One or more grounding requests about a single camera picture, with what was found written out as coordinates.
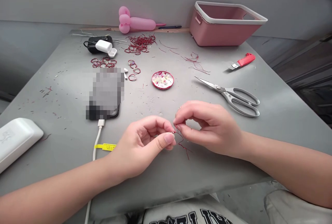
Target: scissor handle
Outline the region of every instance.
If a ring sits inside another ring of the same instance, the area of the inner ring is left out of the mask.
[[[223,92],[222,95],[224,96],[224,98],[228,101],[229,105],[231,107],[233,107],[236,111],[238,111],[239,113],[247,116],[247,117],[258,117],[259,116],[259,111],[257,110],[256,107],[252,106],[251,104],[247,104],[246,102],[236,98],[236,97],[233,97],[232,95],[230,95],[229,93],[227,92]],[[255,112],[255,115],[252,115],[252,114],[249,114],[243,110],[241,110],[240,108],[238,108],[236,105],[234,105],[233,101],[235,101],[236,103],[239,103],[251,110],[253,110]]]
[[[226,92],[229,92],[229,94],[231,94],[232,96],[238,98],[238,99],[241,99],[242,101],[246,102],[247,104],[250,104],[250,105],[253,105],[253,106],[256,106],[256,105],[259,105],[260,104],[260,101],[258,98],[256,98],[254,95],[252,95],[250,92],[246,91],[246,90],[243,90],[241,88],[237,88],[237,87],[233,87],[233,88],[225,88],[225,91]],[[234,91],[239,91],[239,92],[242,92],[246,95],[248,95],[249,97],[251,97],[255,102],[251,102],[250,100],[247,100],[246,98],[238,95],[237,93],[235,93]]]

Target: hand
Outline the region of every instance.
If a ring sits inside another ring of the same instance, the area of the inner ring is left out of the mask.
[[[191,129],[187,119],[193,119],[201,130]],[[175,114],[173,124],[184,138],[218,154],[239,157],[242,132],[232,116],[220,105],[188,101]]]
[[[174,134],[170,133],[173,131],[172,124],[158,116],[131,123],[115,149],[105,157],[107,165],[112,166],[120,182],[138,176],[160,151],[173,149],[176,145]]]

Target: yellow tag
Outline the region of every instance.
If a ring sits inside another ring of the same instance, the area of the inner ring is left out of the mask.
[[[116,144],[104,144],[103,150],[112,151],[117,146]]]
[[[117,146],[116,144],[97,144],[94,146],[94,148],[112,151],[116,146]]]

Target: smartphone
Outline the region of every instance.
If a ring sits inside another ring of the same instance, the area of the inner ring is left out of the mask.
[[[100,68],[93,81],[86,119],[116,118],[123,100],[124,74],[119,68]]]

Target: fingernail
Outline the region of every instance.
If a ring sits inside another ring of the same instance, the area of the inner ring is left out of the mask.
[[[173,133],[168,133],[165,135],[165,141],[166,143],[170,144],[174,140],[174,134]]]

